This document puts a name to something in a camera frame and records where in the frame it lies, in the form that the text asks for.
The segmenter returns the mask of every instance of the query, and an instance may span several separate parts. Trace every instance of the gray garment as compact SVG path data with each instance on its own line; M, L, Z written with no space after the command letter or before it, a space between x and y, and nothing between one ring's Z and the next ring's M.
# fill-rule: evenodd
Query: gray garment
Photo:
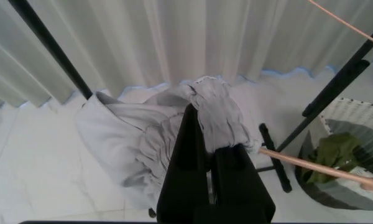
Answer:
M103 93L93 95L76 116L87 149L136 208L156 208L183 112L198 110L206 150L242 143L258 151L229 97L228 84L216 78L165 90L142 104L126 104Z

